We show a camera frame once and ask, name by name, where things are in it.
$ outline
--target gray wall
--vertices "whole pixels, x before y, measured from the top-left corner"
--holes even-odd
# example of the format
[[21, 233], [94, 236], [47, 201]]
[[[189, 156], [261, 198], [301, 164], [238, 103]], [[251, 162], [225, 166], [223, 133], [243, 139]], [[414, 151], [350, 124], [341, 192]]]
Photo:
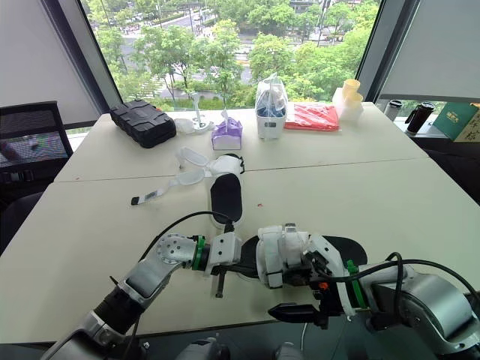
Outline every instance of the gray wall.
[[0, 107], [57, 100], [64, 124], [98, 119], [40, 0], [0, 1], [0, 52]]
[[422, 0], [381, 98], [479, 101], [479, 14], [479, 0]]

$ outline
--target white plastic holder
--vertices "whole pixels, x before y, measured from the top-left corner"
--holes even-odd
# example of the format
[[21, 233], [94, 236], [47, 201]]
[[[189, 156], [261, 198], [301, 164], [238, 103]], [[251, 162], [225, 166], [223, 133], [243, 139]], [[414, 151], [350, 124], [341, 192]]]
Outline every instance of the white plastic holder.
[[260, 139], [278, 139], [284, 129], [287, 114], [280, 118], [257, 116], [256, 126]]
[[340, 122], [356, 122], [363, 112], [362, 103], [359, 103], [357, 106], [347, 106], [345, 104], [342, 88], [337, 88], [331, 102], [335, 106]]

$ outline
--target white table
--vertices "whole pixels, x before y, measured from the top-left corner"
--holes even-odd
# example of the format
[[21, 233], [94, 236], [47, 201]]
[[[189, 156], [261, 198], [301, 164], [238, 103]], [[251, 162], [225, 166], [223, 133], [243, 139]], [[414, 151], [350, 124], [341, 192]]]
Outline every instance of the white table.
[[[243, 239], [259, 227], [296, 222], [303, 230], [355, 239], [370, 262], [399, 251], [404, 258], [450, 266], [480, 287], [480, 208], [428, 158], [243, 176], [245, 217], [237, 229]], [[0, 257], [0, 343], [58, 339], [113, 288], [109, 275], [123, 276], [167, 224], [206, 208], [204, 184], [176, 187], [145, 205], [129, 205], [133, 195], [168, 181], [50, 185]], [[206, 236], [216, 231], [208, 217], [184, 222], [177, 230]], [[177, 271], [145, 312], [139, 333], [268, 320], [266, 310], [277, 303], [313, 301], [308, 289], [268, 290], [236, 274], [226, 276], [225, 298], [212, 298], [210, 291], [211, 279]]]
[[[202, 113], [214, 122], [221, 120], [220, 111]], [[193, 117], [194, 113], [170, 115]], [[364, 103], [357, 123], [341, 123], [338, 132], [284, 130], [274, 141], [257, 136], [253, 109], [230, 110], [229, 115], [241, 120], [244, 136], [243, 149], [228, 152], [242, 155], [247, 171], [427, 157], [372, 103]], [[154, 148], [142, 148], [113, 123], [110, 115], [102, 115], [55, 181], [172, 176], [179, 171], [175, 151], [185, 145], [210, 158], [226, 152], [213, 151], [210, 133], [179, 134]]]

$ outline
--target window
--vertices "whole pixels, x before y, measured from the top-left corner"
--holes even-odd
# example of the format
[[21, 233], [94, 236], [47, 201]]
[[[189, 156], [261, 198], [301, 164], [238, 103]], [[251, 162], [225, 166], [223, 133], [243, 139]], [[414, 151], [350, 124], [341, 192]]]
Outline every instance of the window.
[[81, 0], [123, 101], [253, 107], [276, 72], [292, 101], [330, 101], [357, 68], [380, 0]]

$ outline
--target black cup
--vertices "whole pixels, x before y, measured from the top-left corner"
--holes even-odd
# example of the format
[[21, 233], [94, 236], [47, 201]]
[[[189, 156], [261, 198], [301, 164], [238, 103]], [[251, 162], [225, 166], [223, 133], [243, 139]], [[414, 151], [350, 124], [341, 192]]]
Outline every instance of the black cup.
[[422, 125], [427, 121], [428, 116], [435, 110], [435, 106], [428, 101], [424, 101], [417, 105], [417, 107], [406, 118], [405, 124], [409, 124], [406, 129], [411, 134], [417, 134]]

